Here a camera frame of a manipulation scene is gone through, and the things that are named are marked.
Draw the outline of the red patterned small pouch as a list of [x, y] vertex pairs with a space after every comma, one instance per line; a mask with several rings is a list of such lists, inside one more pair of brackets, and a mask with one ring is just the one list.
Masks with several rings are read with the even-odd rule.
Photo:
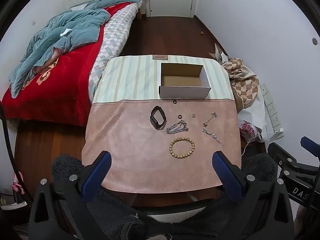
[[240, 128], [241, 135], [244, 137], [244, 139], [247, 142], [257, 139], [258, 130], [251, 123], [249, 123], [249, 122], [247, 122], [245, 120], [240, 120], [239, 121], [239, 128]]

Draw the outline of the red bed blanket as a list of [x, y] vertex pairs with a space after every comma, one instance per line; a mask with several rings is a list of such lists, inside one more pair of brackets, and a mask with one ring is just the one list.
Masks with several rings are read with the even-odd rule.
[[91, 108], [89, 74], [103, 47], [105, 28], [98, 41], [57, 58], [37, 74], [18, 97], [7, 90], [2, 99], [5, 117], [85, 126]]

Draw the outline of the white tag on quilt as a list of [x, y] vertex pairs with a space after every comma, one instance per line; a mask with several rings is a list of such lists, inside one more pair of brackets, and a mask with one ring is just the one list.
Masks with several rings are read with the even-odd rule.
[[63, 37], [63, 36], [65, 36], [65, 35], [67, 35], [69, 32], [71, 32], [72, 30], [71, 29], [69, 29], [69, 28], [66, 28], [61, 34], [60, 34], [60, 36], [61, 37]]

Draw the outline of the silver dangling chain ornament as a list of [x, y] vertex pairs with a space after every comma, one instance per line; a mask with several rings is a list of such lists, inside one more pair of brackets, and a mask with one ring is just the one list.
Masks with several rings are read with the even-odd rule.
[[214, 133], [210, 133], [208, 132], [205, 128], [202, 129], [202, 132], [205, 133], [206, 135], [210, 136], [211, 138], [213, 138], [215, 141], [217, 141], [221, 146], [224, 146], [224, 144], [219, 140], [219, 138], [214, 134]]

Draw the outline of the teal blue quilt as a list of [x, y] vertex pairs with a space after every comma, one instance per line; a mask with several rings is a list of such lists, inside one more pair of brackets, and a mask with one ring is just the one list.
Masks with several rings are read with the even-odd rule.
[[80, 10], [67, 10], [51, 18], [30, 40], [24, 57], [9, 76], [11, 97], [36, 75], [36, 68], [50, 64], [61, 54], [98, 41], [100, 28], [111, 18], [106, 7], [141, 0], [93, 0]]

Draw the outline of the white power strip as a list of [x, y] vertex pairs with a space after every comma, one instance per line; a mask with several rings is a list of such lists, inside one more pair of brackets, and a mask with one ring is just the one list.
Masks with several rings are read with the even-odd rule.
[[270, 92], [268, 91], [268, 88], [264, 83], [260, 86], [260, 90], [262, 92], [266, 112], [272, 126], [272, 132], [269, 132], [268, 134], [273, 135], [273, 140], [280, 139], [284, 136], [284, 129], [278, 114], [278, 110], [274, 104]]

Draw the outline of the black smart watch band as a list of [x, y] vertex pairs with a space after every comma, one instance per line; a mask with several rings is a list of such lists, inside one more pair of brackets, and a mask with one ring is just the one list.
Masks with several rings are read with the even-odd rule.
[[167, 118], [162, 107], [155, 106], [150, 113], [150, 123], [152, 126], [157, 130], [161, 130], [165, 127], [166, 122]]

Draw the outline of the pink slipper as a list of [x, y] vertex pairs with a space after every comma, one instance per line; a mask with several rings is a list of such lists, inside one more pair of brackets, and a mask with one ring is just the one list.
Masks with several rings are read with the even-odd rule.
[[12, 190], [13, 190], [14, 192], [16, 192], [16, 193], [19, 193], [19, 194], [21, 194], [21, 195], [24, 195], [24, 194], [25, 194], [25, 191], [24, 191], [22, 185], [19, 183], [18, 178], [17, 178], [16, 175], [14, 175], [14, 182], [13, 182], [13, 184], [11, 185], [11, 188], [12, 188]]

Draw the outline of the pink and striped table cloth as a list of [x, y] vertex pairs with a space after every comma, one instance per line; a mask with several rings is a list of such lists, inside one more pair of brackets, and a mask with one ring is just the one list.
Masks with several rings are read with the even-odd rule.
[[[203, 99], [160, 97], [162, 67], [204, 71]], [[110, 60], [95, 92], [82, 149], [83, 165], [107, 151], [112, 164], [103, 187], [158, 194], [196, 191], [221, 184], [212, 167], [217, 151], [241, 165], [236, 103], [228, 74], [213, 59], [170, 55]]]

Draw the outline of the white cardboard box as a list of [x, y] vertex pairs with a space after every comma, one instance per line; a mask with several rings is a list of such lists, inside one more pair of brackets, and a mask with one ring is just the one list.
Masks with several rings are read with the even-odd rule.
[[159, 97], [161, 99], [205, 99], [211, 86], [201, 64], [162, 63]]

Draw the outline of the checkered pink grey bedsheet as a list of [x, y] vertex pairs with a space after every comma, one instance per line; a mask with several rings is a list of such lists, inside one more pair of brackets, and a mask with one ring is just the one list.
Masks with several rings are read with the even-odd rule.
[[118, 57], [127, 42], [131, 24], [142, 6], [137, 3], [121, 3], [114, 6], [117, 12], [111, 16], [103, 28], [103, 41], [88, 78], [88, 96], [93, 101], [103, 71], [111, 59]]

